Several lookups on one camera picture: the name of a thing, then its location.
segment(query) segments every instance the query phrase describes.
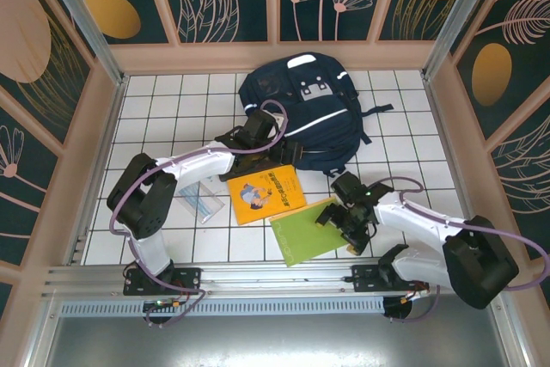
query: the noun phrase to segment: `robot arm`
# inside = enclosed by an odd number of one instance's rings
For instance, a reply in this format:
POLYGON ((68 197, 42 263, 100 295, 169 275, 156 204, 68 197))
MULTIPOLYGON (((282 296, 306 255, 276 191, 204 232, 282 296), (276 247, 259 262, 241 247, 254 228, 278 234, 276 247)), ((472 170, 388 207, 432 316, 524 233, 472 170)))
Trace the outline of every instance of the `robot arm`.
POLYGON ((279 133, 282 123, 283 119, 276 114, 258 109, 244 126, 238 126, 205 147, 189 153, 184 162, 173 161, 183 156, 156 160, 146 154, 134 156, 107 198, 107 206, 111 211, 117 208, 134 183, 143 179, 143 175, 151 174, 149 171, 152 169, 172 162, 133 190, 116 217, 125 230, 115 230, 114 233, 126 236, 136 259, 150 275, 170 284, 174 264, 168 256, 159 229, 168 217, 176 191, 210 176, 219 175, 220 179, 225 180, 282 164, 292 164, 300 159, 302 147, 297 143, 281 139, 274 145, 267 145, 279 133), (268 146, 271 146, 269 150, 259 154, 243 153, 268 146), (229 149, 238 150, 241 154, 234 155, 229 149))
POLYGON ((412 240, 380 258, 379 275, 388 284, 400 278, 441 285, 454 290, 465 303, 483 309, 519 273, 500 236, 450 225, 492 228, 483 217, 470 221, 448 217, 403 199, 382 183, 362 185, 350 173, 341 175, 332 187, 345 206, 327 207, 317 222, 333 221, 346 240, 351 238, 356 253, 361 254, 370 240, 368 235, 365 238, 367 223, 393 227, 412 240))

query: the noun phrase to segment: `green folder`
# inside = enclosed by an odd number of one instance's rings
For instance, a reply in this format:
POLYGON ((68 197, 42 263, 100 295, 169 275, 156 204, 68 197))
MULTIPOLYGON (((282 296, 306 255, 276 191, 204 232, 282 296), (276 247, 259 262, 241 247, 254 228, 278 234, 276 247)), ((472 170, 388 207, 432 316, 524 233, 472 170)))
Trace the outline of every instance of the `green folder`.
POLYGON ((331 223, 321 227, 315 223, 325 207, 334 203, 335 198, 325 199, 270 219, 287 266, 294 266, 347 244, 340 236, 340 231, 331 223))

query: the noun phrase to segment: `backpack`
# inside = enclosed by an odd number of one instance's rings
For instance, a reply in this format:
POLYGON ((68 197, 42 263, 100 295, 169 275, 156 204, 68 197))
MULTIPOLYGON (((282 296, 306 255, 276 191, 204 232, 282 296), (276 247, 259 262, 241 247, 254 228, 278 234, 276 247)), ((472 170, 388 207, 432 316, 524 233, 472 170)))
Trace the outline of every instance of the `backpack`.
MULTIPOLYGON (((263 101, 281 103, 288 114, 285 138, 303 146, 302 159, 294 166, 328 176, 345 171, 361 140, 371 143, 362 117, 393 109, 384 105, 361 112, 358 92, 340 62, 313 52, 259 67, 246 77, 239 96, 248 116, 263 101)), ((280 112, 275 105, 266 110, 280 112)))

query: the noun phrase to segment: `cable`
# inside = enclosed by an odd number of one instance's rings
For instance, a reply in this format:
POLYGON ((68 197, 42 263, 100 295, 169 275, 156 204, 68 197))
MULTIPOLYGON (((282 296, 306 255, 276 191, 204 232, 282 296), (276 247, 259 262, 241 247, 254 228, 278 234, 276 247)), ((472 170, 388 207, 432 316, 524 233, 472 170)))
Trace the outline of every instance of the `cable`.
POLYGON ((405 189, 403 191, 400 191, 399 198, 400 198, 401 203, 409 211, 412 211, 412 212, 420 215, 421 217, 430 219, 431 221, 435 221, 436 223, 442 223, 444 225, 447 225, 447 226, 453 227, 453 228, 467 229, 467 230, 470 230, 470 231, 485 232, 487 234, 494 234, 494 235, 499 235, 499 236, 507 236, 507 237, 512 238, 514 240, 523 242, 525 245, 529 245, 530 247, 535 249, 536 252, 539 253, 541 255, 542 259, 544 260, 544 268, 542 269, 541 275, 539 275, 539 277, 537 279, 534 279, 533 281, 530 281, 526 284, 514 285, 512 287, 506 287, 506 288, 504 288, 505 291, 521 291, 521 290, 527 290, 528 288, 535 287, 535 286, 539 285, 542 281, 544 281, 546 279, 546 277, 548 277, 548 275, 550 274, 550 255, 548 255, 548 253, 544 250, 544 248, 542 248, 536 242, 533 242, 529 238, 525 238, 524 236, 521 236, 521 235, 511 234, 509 232, 502 231, 501 229, 480 227, 479 225, 470 225, 470 224, 467 224, 467 223, 455 223, 455 222, 451 222, 451 221, 442 219, 440 217, 436 217, 434 215, 431 215, 429 212, 421 211, 421 210, 419 210, 417 208, 414 208, 413 206, 409 205, 409 203, 405 199, 405 194, 406 193, 421 193, 425 190, 420 182, 418 182, 417 180, 414 180, 413 178, 408 178, 406 176, 394 176, 392 178, 384 178, 383 180, 378 180, 373 185, 381 183, 381 182, 385 182, 387 180, 408 180, 409 182, 412 182, 412 183, 414 183, 418 186, 418 188, 416 188, 416 189, 405 189))
POLYGON ((426 310, 425 313, 414 318, 395 319, 390 317, 389 320, 390 321, 396 320, 402 323, 423 321, 433 313, 434 309, 436 309, 437 305, 439 304, 439 296, 441 296, 441 287, 439 285, 436 285, 436 299, 433 300, 430 307, 426 310))
POLYGON ((114 235, 124 235, 124 236, 127 237, 128 245, 130 246, 131 253, 136 258, 136 263, 145 272, 145 274, 147 274, 147 276, 149 278, 151 278, 153 281, 155 281, 160 286, 168 288, 170 290, 174 290, 174 291, 178 291, 178 292, 184 292, 184 293, 192 293, 192 294, 200 293, 199 298, 197 298, 191 305, 189 305, 181 314, 172 317, 170 320, 166 321, 163 324, 153 324, 153 323, 150 322, 149 323, 150 327, 152 327, 152 325, 156 325, 159 328, 168 327, 169 325, 174 324, 175 322, 179 321, 187 313, 192 311, 195 308, 195 306, 203 298, 205 298, 206 291, 202 290, 202 289, 183 288, 183 287, 178 287, 176 285, 171 285, 171 284, 165 283, 164 281, 160 280, 152 272, 149 271, 149 269, 146 267, 146 265, 139 259, 138 253, 137 253, 137 251, 134 247, 133 238, 130 236, 130 230, 120 230, 120 229, 115 229, 114 228, 116 218, 119 215, 120 210, 122 209, 122 206, 130 198, 131 194, 145 180, 147 180, 147 178, 149 178, 153 174, 156 174, 159 171, 162 171, 166 167, 177 165, 177 164, 179 164, 179 163, 181 163, 181 162, 185 161, 186 159, 189 159, 193 156, 203 155, 203 154, 211 154, 211 153, 216 153, 216 152, 229 152, 229 153, 232 153, 232 154, 256 154, 256 153, 259 153, 259 152, 263 152, 265 150, 269 150, 272 146, 274 146, 278 141, 280 141, 283 138, 284 132, 286 131, 286 126, 288 124, 288 114, 287 114, 286 110, 284 109, 283 105, 281 105, 279 102, 273 101, 273 100, 264 101, 262 103, 260 109, 263 109, 266 105, 269 105, 269 104, 273 104, 273 105, 277 106, 280 109, 281 114, 283 114, 283 124, 281 125, 280 131, 269 144, 266 144, 266 145, 264 145, 260 148, 254 149, 254 150, 233 150, 233 149, 229 149, 229 148, 203 148, 203 149, 200 149, 200 150, 194 150, 192 152, 186 153, 186 154, 181 155, 181 156, 177 156, 176 158, 171 159, 170 161, 167 161, 165 163, 162 163, 161 165, 158 165, 158 166, 154 167, 153 169, 150 169, 145 174, 143 174, 139 178, 137 178, 137 180, 130 186, 130 188, 128 188, 128 190, 125 192, 125 194, 122 196, 122 198, 118 202, 117 206, 114 208, 113 215, 111 216, 111 219, 109 220, 109 230, 114 235))

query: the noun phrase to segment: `grid tile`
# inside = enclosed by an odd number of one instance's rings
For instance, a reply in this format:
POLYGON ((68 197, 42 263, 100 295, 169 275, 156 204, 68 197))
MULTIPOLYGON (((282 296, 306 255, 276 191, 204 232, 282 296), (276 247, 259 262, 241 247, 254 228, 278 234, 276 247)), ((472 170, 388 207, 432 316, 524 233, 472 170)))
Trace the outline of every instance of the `grid tile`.
POLYGON ((132 76, 128 82, 126 96, 151 96, 156 76, 132 76))
POLYGON ((428 190, 431 208, 435 211, 452 217, 464 217, 461 202, 455 189, 431 189, 428 190))
POLYGON ((222 116, 235 113, 235 95, 208 95, 206 116, 222 116))
POLYGON ((176 264, 187 264, 193 261, 193 229, 164 229, 162 231, 164 245, 168 256, 176 264))
POLYGON ((393 105, 395 112, 403 112, 403 102, 401 101, 401 94, 399 90, 375 90, 373 92, 375 96, 375 104, 378 107, 382 105, 393 105))
POLYGON ((180 95, 182 75, 163 75, 156 77, 153 95, 180 95))
POLYGON ((417 136, 414 139, 420 161, 445 161, 445 152, 437 136, 417 136))
POLYGON ((121 119, 114 142, 142 142, 147 128, 147 119, 121 119))
POLYGON ((174 140, 202 141, 205 133, 205 118, 178 118, 174 140))
POLYGON ((348 75, 355 86, 355 90, 372 90, 370 86, 369 72, 366 70, 352 70, 348 75))
POLYGON ((206 93, 208 93, 208 75, 183 76, 182 95, 203 95, 206 93))
POLYGON ((232 116, 209 116, 206 118, 205 141, 211 141, 233 128, 232 116))
POLYGON ((388 161, 416 161, 413 139, 408 137, 384 137, 388 161))
POLYGON ((436 121, 431 112, 411 112, 406 117, 413 135, 437 135, 436 121))
POLYGON ((175 118, 178 113, 179 96, 154 96, 149 112, 150 118, 175 118))
POLYGON ((397 81, 392 70, 370 70, 369 75, 373 90, 397 89, 397 81))
POLYGON ((209 94, 234 94, 235 73, 217 73, 210 75, 209 94))
POLYGON ((370 185, 377 180, 382 180, 389 177, 388 164, 385 162, 379 163, 359 163, 359 177, 365 185, 370 185))
POLYGON ((275 238, 275 234, 273 234, 273 228, 271 227, 271 225, 267 225, 264 229, 264 232, 266 234, 266 261, 283 260, 283 253, 281 253, 281 249, 278 246, 277 238, 275 238))
POLYGON ((406 115, 403 112, 383 113, 379 119, 384 137, 410 134, 409 124, 406 122, 406 115))
POLYGON ((263 259, 263 226, 231 229, 229 261, 262 261, 263 259))
POLYGON ((179 117, 205 115, 206 95, 182 95, 180 97, 179 117))
POLYGON ((382 135, 378 113, 373 113, 363 118, 363 129, 364 133, 369 137, 380 137, 382 135))
POLYGON ((360 90, 359 93, 359 103, 361 104, 361 109, 363 112, 368 111, 375 105, 375 96, 370 90, 360 90))
POLYGON ((453 177, 446 162, 421 162, 426 189, 454 188, 453 177))
MULTIPOLYGON (((127 264, 133 261, 124 237, 111 235, 111 212, 105 198, 127 163, 141 151, 157 158, 196 150, 216 135, 243 125, 247 117, 236 92, 246 73, 214 75, 134 76, 125 98, 108 170, 101 186, 90 234, 85 265, 127 264)), ((388 176, 404 175, 422 182, 428 190, 408 193, 406 198, 436 211, 461 216, 454 183, 445 160, 443 146, 431 115, 430 104, 416 71, 374 70, 350 72, 364 111, 375 104, 394 105, 394 111, 364 118, 365 132, 372 144, 361 143, 346 165, 363 183, 388 176)), ((320 172, 298 171, 309 204, 328 199, 333 179, 320 172)), ((193 208, 176 196, 163 227, 163 236, 172 259, 189 262, 237 262, 282 260, 269 220, 238 226, 231 208, 227 184, 217 177, 203 180, 224 207, 204 225, 197 224, 193 208)), ((397 189, 413 184, 395 181, 397 189)), ((404 241, 397 229, 378 228, 378 234, 364 256, 381 256, 404 241)), ((345 247, 316 259, 353 258, 345 247)))
POLYGON ((370 138, 372 142, 368 145, 362 141, 357 151, 358 162, 386 162, 386 151, 384 150, 384 142, 382 137, 370 138))
POLYGON ((424 89, 424 83, 418 70, 396 70, 395 77, 400 89, 424 89))
POLYGON ((123 236, 113 235, 109 231, 92 231, 85 264, 119 264, 123 243, 123 236))
POLYGON ((131 159, 141 152, 141 144, 114 144, 109 169, 124 169, 131 159))
POLYGON ((149 119, 145 142, 172 142, 174 140, 175 118, 149 119))
POLYGON ((224 262, 229 255, 229 228, 206 228, 195 231, 193 262, 224 262))
POLYGON ((172 142, 146 142, 142 152, 151 158, 166 158, 172 153, 172 142))
POLYGON ((151 96, 129 96, 124 99, 120 118, 147 118, 151 106, 151 96))
POLYGON ((401 90, 406 111, 430 111, 430 103, 423 89, 401 90))

